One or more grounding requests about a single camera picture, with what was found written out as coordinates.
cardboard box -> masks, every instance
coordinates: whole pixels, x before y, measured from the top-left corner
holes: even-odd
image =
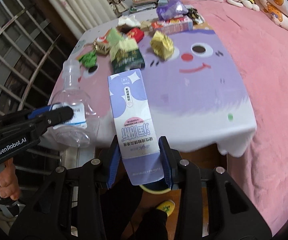
[[[139,69],[108,77],[118,144],[133,185],[164,177],[160,149]]]
[[[193,30],[193,21],[188,16],[173,18],[167,21],[157,21],[151,24],[153,32],[160,31],[166,35]]]

red snack package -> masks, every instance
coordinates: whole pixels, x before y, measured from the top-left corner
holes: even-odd
[[[144,37],[144,32],[139,28],[133,28],[126,35],[129,38],[134,38],[136,42],[139,43]]]

human hand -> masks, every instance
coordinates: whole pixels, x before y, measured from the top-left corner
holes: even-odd
[[[20,186],[15,174],[15,165],[13,158],[4,162],[5,169],[0,173],[0,197],[10,197],[12,200],[18,200],[20,197]]]

bottle cap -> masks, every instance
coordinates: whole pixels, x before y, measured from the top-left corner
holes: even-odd
[[[68,59],[63,63],[64,75],[80,76],[80,63],[76,59]]]

snack package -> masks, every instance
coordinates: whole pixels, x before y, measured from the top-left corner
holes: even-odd
[[[111,47],[121,40],[124,40],[122,34],[115,28],[112,28],[104,36],[96,38],[93,42],[93,47],[96,52],[107,55]]]
[[[188,10],[180,0],[169,0],[167,5],[157,7],[156,13],[160,20],[166,21],[179,14],[187,14]]]
[[[141,31],[144,31],[144,32],[147,31],[148,32],[151,24],[152,24],[151,21],[142,21],[141,27],[140,27]]]
[[[124,37],[116,28],[110,29],[105,34],[105,37],[106,37],[106,40],[108,41],[108,44],[110,44],[111,47],[117,44],[119,41],[124,40]]]
[[[173,18],[167,21],[157,21],[151,24],[151,30],[160,31],[164,34],[173,34],[193,30],[193,21],[188,16]]]
[[[93,47],[94,51],[103,55],[107,55],[109,53],[109,50],[111,49],[111,46],[106,40],[106,37],[96,38],[95,41],[93,42]]]
[[[113,46],[109,52],[109,55],[111,57],[111,62],[115,59],[115,55],[119,50],[123,50],[125,52],[129,52],[132,50],[138,49],[139,46],[137,45],[137,42],[135,39],[126,39],[119,41],[115,46]]]
[[[174,53],[173,41],[160,31],[155,32],[150,44],[154,53],[164,60],[167,60]]]
[[[145,67],[145,61],[135,39],[120,41],[111,48],[110,56],[114,74]]]
[[[92,50],[79,57],[78,61],[86,68],[93,68],[97,62],[96,51]]]
[[[133,28],[127,33],[128,38],[133,38],[139,43],[144,38],[144,32],[141,31],[139,28]]]
[[[164,177],[141,71],[111,75],[108,88],[122,161],[133,185]]]
[[[188,14],[187,14],[188,17],[190,17],[194,23],[196,24],[203,24],[205,22],[204,18],[202,15],[200,15],[198,13],[198,11],[194,8],[189,8],[188,9]]]

